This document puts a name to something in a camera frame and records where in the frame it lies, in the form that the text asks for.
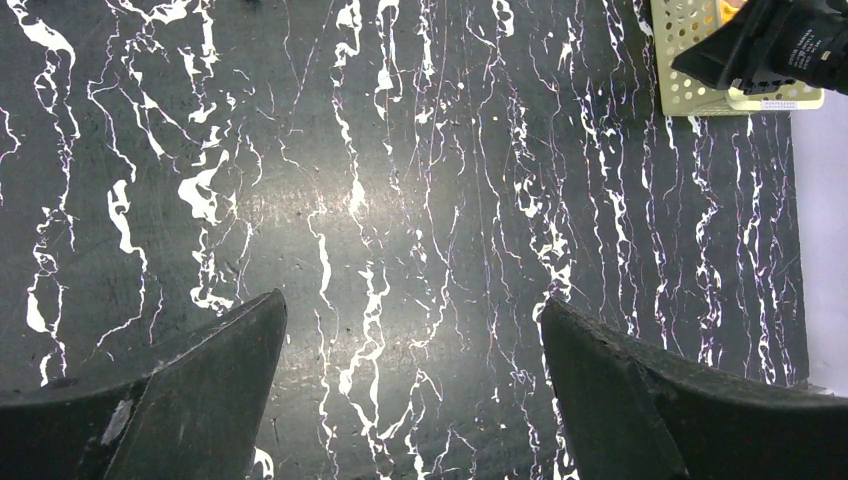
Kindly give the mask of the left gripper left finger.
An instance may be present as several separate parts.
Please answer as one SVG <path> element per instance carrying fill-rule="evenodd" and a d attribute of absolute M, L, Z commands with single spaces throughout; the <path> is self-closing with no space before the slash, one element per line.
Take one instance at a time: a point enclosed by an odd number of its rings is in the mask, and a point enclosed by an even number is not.
<path fill-rule="evenodd" d="M 275 290 L 126 360 L 3 393 L 2 477 L 248 477 L 286 325 Z"/>

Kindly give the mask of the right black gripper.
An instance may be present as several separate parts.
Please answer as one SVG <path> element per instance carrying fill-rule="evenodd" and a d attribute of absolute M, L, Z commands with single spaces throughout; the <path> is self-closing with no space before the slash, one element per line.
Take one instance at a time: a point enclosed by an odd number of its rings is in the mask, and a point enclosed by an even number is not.
<path fill-rule="evenodd" d="M 716 91 L 773 93 L 804 83 L 847 93 L 845 1 L 748 1 L 671 68 Z"/>

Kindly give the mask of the green plastic basket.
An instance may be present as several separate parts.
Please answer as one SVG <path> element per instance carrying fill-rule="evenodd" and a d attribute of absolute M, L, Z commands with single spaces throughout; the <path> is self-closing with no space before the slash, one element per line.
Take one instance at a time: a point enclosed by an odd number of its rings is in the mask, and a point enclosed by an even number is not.
<path fill-rule="evenodd" d="M 666 116 L 735 116 L 816 110 L 825 91 L 763 72 L 751 83 L 726 69 L 736 40 L 710 37 L 748 12 L 754 1 L 652 1 L 651 19 L 662 112 Z"/>

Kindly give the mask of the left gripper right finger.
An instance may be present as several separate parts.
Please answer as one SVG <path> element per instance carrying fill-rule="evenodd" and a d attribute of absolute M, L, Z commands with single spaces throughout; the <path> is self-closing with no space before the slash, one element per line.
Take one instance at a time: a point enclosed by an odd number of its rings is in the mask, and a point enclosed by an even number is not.
<path fill-rule="evenodd" d="M 843 479 L 847 402 L 687 360 L 549 300 L 539 318 L 583 479 Z"/>

